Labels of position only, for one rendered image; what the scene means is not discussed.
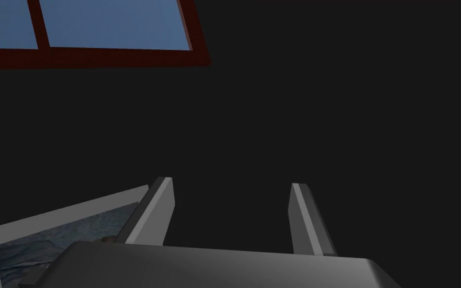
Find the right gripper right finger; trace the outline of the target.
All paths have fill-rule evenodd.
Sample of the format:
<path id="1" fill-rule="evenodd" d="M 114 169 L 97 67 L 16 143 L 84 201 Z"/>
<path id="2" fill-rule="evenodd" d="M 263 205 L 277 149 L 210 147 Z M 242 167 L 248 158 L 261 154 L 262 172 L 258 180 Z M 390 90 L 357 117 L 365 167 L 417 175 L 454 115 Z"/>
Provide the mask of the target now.
<path id="1" fill-rule="evenodd" d="M 320 210 L 307 184 L 291 184 L 288 220 L 294 254 L 337 255 Z"/>

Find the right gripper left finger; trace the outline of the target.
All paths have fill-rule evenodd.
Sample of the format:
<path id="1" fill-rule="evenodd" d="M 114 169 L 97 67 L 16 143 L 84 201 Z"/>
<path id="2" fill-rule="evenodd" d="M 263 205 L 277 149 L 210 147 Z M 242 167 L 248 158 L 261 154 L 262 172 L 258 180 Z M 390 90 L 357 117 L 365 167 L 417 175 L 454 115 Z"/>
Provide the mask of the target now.
<path id="1" fill-rule="evenodd" d="M 116 236 L 116 242 L 162 246 L 174 209 L 173 179 L 159 177 Z"/>

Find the red-framed window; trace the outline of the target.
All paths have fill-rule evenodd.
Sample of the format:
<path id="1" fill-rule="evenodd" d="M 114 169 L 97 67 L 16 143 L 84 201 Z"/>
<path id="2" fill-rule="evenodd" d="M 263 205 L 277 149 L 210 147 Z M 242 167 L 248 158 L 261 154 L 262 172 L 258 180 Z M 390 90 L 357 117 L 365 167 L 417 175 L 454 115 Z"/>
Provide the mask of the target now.
<path id="1" fill-rule="evenodd" d="M 0 0 L 0 70 L 210 63 L 194 0 Z"/>

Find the white-framed picture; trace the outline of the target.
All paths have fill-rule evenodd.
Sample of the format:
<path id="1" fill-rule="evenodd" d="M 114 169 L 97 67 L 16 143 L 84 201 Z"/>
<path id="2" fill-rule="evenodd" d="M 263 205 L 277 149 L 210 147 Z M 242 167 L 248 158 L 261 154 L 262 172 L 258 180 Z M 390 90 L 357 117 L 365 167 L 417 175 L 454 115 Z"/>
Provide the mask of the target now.
<path id="1" fill-rule="evenodd" d="M 0 245 L 49 241 L 63 250 L 76 241 L 115 236 L 148 189 L 139 186 L 0 225 Z"/>

